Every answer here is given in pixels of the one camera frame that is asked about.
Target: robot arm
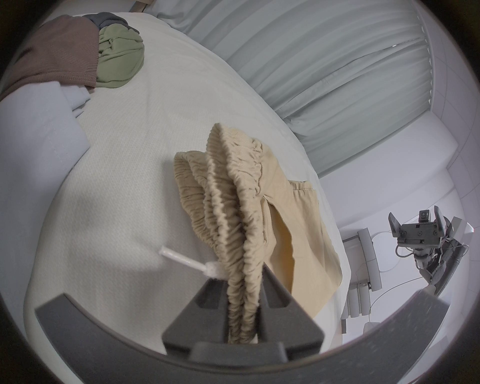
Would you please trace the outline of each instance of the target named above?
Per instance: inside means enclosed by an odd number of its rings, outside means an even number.
[[[434,214],[435,220],[430,221],[430,211],[423,210],[418,223],[400,225],[390,212],[388,222],[392,236],[397,238],[397,249],[411,250],[409,256],[413,254],[420,274],[435,288],[434,294],[438,296],[467,252],[474,230],[458,217],[448,220],[437,206]]]

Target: curtain fold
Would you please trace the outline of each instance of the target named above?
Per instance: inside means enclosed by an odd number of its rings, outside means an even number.
[[[147,12],[237,71],[319,176],[430,108],[430,53],[409,0],[171,0]]]

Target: bed sheet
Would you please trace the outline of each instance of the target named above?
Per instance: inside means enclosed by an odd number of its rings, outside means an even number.
[[[123,336],[164,352],[163,330],[205,278],[161,262],[161,245],[199,261],[216,257],[198,240],[173,176],[178,151],[204,151],[216,122],[270,146],[290,180],[318,191],[320,213],[343,281],[315,317],[328,349],[347,296],[350,268],[339,231],[305,151],[284,122],[218,56],[147,14],[119,13],[140,31],[143,68],[126,85],[96,89],[78,121],[90,149],[73,168],[45,219],[24,307],[27,337],[66,383],[79,383],[35,317],[66,292]]]

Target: beige fabric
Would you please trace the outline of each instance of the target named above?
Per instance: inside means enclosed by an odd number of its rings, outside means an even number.
[[[229,275],[230,341],[254,336],[263,263],[314,317],[342,271],[312,185],[288,181],[268,146],[220,124],[206,153],[175,155],[174,171],[194,232]]]

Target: white drawstring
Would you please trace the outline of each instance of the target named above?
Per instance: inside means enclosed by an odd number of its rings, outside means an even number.
[[[177,263],[186,265],[190,268],[196,269],[203,272],[207,277],[214,278],[217,280],[228,280],[228,274],[223,268],[222,264],[218,261],[209,261],[205,264],[202,264],[196,260],[191,259],[190,257],[184,256],[181,253],[175,252],[165,246],[162,246],[158,253],[161,256],[165,256]]]

